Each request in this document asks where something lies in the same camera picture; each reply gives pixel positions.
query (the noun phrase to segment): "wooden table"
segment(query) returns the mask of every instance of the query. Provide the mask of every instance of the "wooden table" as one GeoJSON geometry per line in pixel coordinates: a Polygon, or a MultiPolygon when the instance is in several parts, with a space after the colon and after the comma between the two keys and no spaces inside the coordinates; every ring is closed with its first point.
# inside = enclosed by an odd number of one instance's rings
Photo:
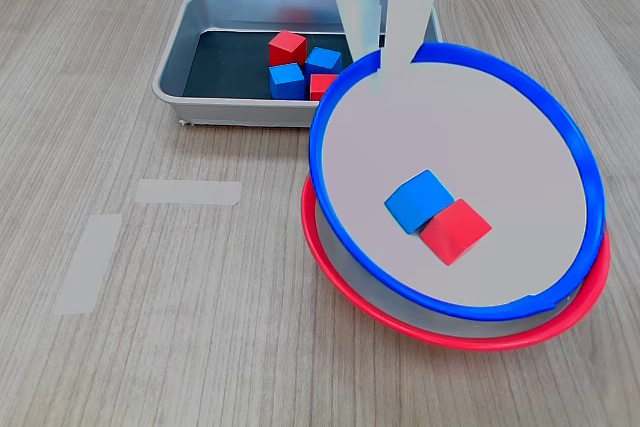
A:
{"type": "Polygon", "coordinates": [[[0,0],[0,425],[640,425],[640,0],[438,0],[572,113],[613,265],[523,351],[422,345],[355,310],[300,226],[308,132],[185,127],[150,81],[182,0],[0,0]],[[134,202],[234,180],[234,207],[134,202]],[[90,214],[122,214],[95,310],[52,306],[90,214]]]}

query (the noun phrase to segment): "red rim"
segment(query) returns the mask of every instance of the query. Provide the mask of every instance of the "red rim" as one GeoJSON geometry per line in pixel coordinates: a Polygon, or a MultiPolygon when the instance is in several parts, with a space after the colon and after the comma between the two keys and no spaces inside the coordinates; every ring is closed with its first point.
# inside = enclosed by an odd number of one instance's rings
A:
{"type": "Polygon", "coordinates": [[[409,337],[430,344],[460,350],[496,351],[520,349],[530,347],[560,335],[580,322],[598,301],[607,283],[609,266],[611,264],[609,233],[605,231],[598,257],[589,275],[587,275],[582,283],[580,292],[578,292],[578,295],[571,305],[564,309],[557,317],[554,317],[544,325],[519,334],[491,339],[466,339],[463,337],[434,334],[401,322],[360,297],[360,295],[344,281],[331,264],[318,236],[318,228],[316,225],[316,194],[313,190],[310,177],[307,178],[304,188],[302,189],[302,227],[311,253],[318,262],[318,265],[320,265],[320,268],[338,290],[358,308],[377,321],[385,324],[387,327],[391,327],[409,337]]]}

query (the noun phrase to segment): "tray rim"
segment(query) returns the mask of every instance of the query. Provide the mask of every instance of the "tray rim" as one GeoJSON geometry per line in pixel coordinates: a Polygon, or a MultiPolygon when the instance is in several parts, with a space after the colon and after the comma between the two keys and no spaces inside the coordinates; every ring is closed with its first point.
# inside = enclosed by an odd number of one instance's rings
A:
{"type": "MultiPolygon", "coordinates": [[[[195,0],[184,0],[180,9],[178,10],[177,17],[174,21],[173,28],[171,30],[171,34],[167,40],[165,48],[163,50],[162,56],[160,57],[160,61],[158,63],[158,67],[156,68],[156,72],[154,74],[151,88],[155,96],[161,101],[170,104],[172,107],[175,105],[183,105],[183,106],[209,106],[209,107],[240,107],[240,108],[278,108],[278,109],[315,109],[318,106],[318,101],[313,100],[273,100],[273,99],[233,99],[233,98],[224,98],[224,97],[183,97],[183,96],[174,96],[167,94],[162,87],[160,86],[160,82],[164,75],[164,72],[167,68],[167,63],[169,61],[169,56],[173,50],[173,47],[176,42],[176,38],[178,36],[178,32],[180,30],[180,26],[182,24],[182,20],[184,15],[189,8],[190,4],[195,0]]],[[[435,8],[431,11],[432,23],[435,30],[435,36],[438,42],[442,41],[442,35],[440,30],[440,24],[438,22],[438,17],[436,14],[435,8]]]]}

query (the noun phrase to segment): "white tape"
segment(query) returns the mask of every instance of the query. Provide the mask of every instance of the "white tape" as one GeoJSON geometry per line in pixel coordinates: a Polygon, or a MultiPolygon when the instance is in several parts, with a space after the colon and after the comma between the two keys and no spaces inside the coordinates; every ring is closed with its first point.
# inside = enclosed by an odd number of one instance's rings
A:
{"type": "Polygon", "coordinates": [[[143,204],[235,205],[241,191],[240,182],[142,179],[135,200],[143,204]]]}
{"type": "Polygon", "coordinates": [[[54,306],[54,315],[93,311],[121,223],[120,214],[89,217],[54,306]]]}

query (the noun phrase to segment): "metal tray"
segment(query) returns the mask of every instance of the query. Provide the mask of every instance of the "metal tray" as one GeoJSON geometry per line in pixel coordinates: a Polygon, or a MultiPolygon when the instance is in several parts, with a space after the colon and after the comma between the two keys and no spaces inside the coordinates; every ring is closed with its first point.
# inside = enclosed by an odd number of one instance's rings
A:
{"type": "MultiPolygon", "coordinates": [[[[387,0],[380,4],[383,42],[387,0]]],[[[265,79],[268,85],[268,40],[264,48],[247,48],[282,30],[307,36],[310,45],[342,50],[343,67],[351,62],[335,0],[185,0],[153,91],[173,107],[181,123],[309,127],[318,102],[266,98],[261,86],[265,79]],[[211,96],[216,91],[226,95],[211,96]]],[[[425,41],[440,40],[433,11],[425,41]]]]}

